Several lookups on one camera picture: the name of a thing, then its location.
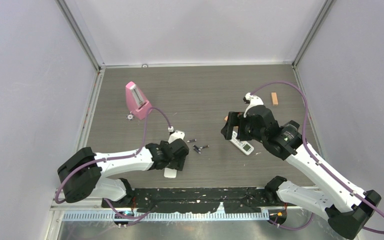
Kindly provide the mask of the large white remote control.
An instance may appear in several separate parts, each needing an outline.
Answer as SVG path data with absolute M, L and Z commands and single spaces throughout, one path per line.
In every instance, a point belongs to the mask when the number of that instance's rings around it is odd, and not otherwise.
M 163 176 L 167 179 L 175 179 L 177 177 L 178 171 L 176 169 L 165 168 Z

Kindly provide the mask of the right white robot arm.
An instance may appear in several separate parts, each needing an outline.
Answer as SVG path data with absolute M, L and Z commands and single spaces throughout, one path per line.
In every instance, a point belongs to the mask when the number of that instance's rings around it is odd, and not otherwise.
M 237 140 L 261 143 L 269 153 L 300 170 L 320 189 L 308 190 L 285 177 L 275 176 L 265 186 L 268 203 L 285 202 L 302 207 L 325 219 L 343 238 L 353 240 L 382 197 L 373 189 L 356 186 L 332 168 L 303 140 L 299 127 L 293 120 L 280 126 L 270 109 L 256 105 L 246 112 L 230 111 L 221 134 L 231 140 L 236 128 Z

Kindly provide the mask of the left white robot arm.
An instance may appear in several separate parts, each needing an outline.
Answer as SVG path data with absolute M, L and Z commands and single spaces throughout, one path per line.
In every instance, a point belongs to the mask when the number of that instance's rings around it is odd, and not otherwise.
M 135 171 L 182 171 L 189 151 L 181 138 L 124 152 L 99 153 L 91 147 L 81 148 L 57 169 L 60 187 L 54 200 L 58 204 L 76 203 L 95 197 L 128 207 L 134 199 L 133 190 L 126 179 L 113 176 Z

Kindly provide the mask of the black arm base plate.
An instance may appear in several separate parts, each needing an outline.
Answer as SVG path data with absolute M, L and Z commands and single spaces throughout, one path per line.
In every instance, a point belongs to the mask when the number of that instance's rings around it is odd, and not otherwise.
M 135 188 L 117 201 L 114 208 L 131 208 L 140 213 L 214 213 L 223 206 L 227 214 L 257 213 L 261 208 L 291 207 L 261 187 Z

